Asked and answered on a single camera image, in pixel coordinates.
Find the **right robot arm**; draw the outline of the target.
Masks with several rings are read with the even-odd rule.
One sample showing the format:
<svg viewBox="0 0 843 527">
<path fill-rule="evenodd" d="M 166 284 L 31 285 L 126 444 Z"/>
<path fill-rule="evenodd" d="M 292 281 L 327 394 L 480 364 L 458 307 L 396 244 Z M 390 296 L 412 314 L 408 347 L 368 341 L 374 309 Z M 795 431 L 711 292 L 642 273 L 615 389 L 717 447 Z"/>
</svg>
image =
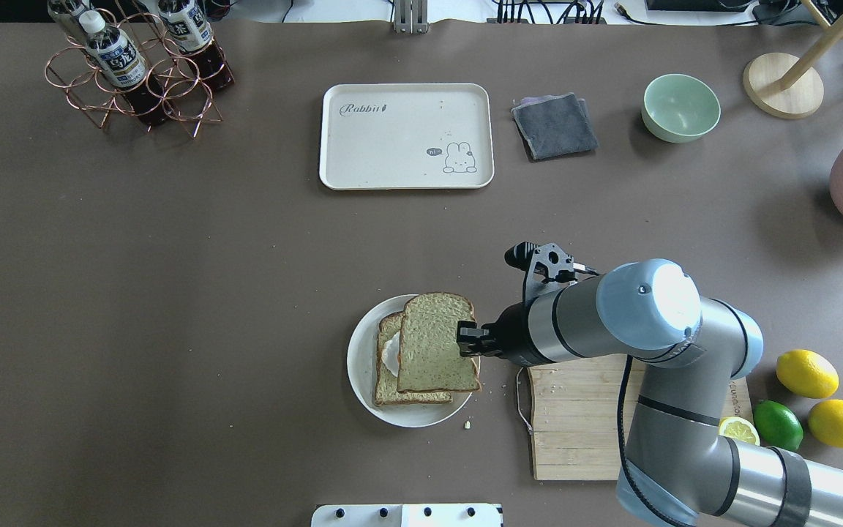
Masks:
<svg viewBox="0 0 843 527">
<path fill-rule="evenodd" d="M 600 274 L 537 253 L 524 299 L 495 323 L 461 321 L 463 356 L 535 367 L 622 354 L 645 365 L 630 428 L 619 428 L 623 507 L 656 524 L 699 514 L 749 526 L 843 526 L 843 470 L 722 436 L 729 383 L 759 363 L 749 315 L 701 296 L 681 266 L 635 261 Z"/>
</svg>

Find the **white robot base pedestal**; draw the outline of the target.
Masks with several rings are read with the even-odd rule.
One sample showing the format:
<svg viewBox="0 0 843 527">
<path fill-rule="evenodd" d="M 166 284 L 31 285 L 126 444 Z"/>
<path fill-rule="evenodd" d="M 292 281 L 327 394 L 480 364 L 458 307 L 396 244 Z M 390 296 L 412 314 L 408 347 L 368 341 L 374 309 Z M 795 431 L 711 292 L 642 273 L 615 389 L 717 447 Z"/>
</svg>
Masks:
<svg viewBox="0 0 843 527">
<path fill-rule="evenodd" d="M 325 504 L 311 526 L 503 526 L 500 504 Z"/>
</svg>

